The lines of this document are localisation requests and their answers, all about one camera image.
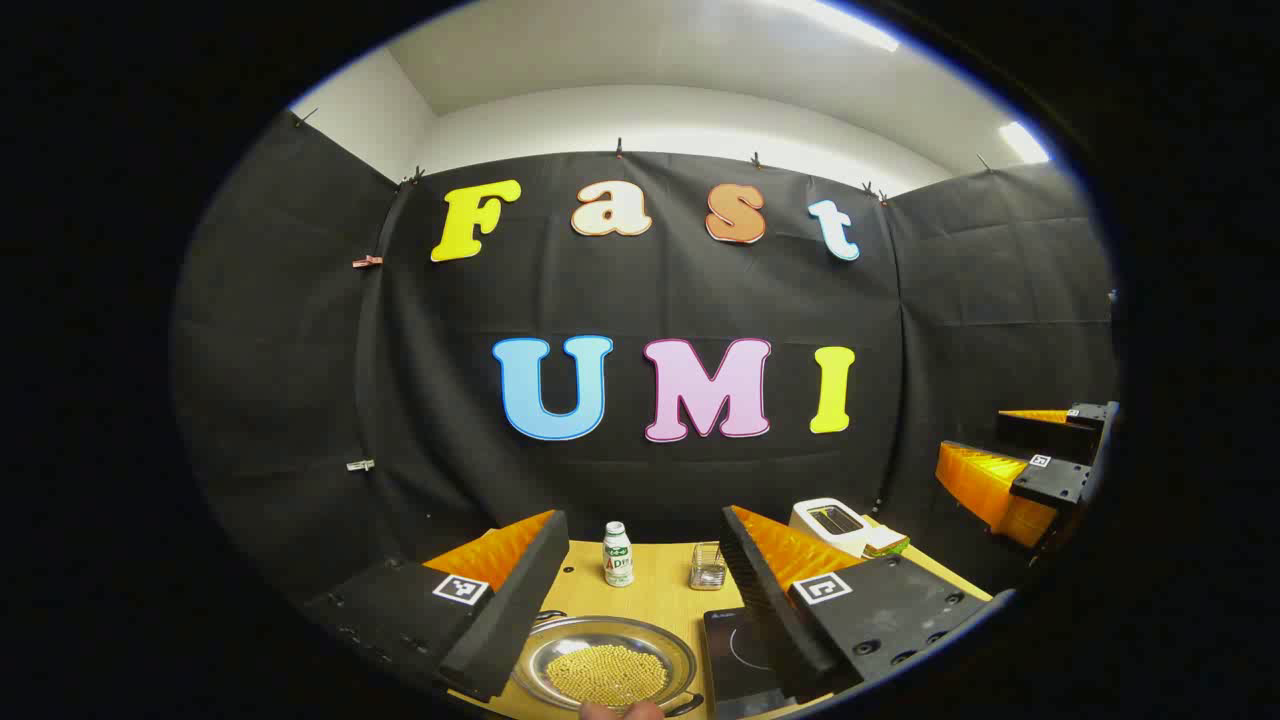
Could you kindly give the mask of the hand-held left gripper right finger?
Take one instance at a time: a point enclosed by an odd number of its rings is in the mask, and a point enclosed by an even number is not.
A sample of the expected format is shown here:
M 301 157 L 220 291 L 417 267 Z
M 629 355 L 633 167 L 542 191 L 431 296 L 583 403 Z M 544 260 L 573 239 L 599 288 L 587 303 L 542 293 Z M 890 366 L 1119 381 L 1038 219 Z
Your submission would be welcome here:
M 855 559 L 735 505 L 719 546 L 786 696 L 878 691 L 942 657 L 1014 591 L 984 597 L 902 555 Z

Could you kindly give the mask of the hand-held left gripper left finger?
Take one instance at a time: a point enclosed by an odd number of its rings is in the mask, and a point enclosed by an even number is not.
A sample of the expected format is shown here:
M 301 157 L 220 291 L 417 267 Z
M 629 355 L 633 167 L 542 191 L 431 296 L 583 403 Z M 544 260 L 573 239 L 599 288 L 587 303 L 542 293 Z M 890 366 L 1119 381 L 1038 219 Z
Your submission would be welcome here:
M 407 685 L 488 702 L 568 550 L 564 512 L 548 510 L 425 562 L 387 559 L 306 601 L 305 614 Z

